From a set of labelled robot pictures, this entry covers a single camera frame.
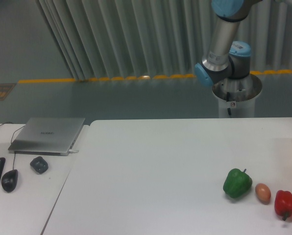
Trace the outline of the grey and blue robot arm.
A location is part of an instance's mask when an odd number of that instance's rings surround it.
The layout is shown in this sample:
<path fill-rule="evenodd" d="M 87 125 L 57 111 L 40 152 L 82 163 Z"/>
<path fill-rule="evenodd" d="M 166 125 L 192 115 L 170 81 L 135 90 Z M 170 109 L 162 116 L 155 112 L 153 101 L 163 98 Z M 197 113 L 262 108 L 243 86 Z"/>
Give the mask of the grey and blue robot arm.
<path fill-rule="evenodd" d="M 213 0 L 217 20 L 195 65 L 205 86 L 250 71 L 292 72 L 292 0 Z"/>

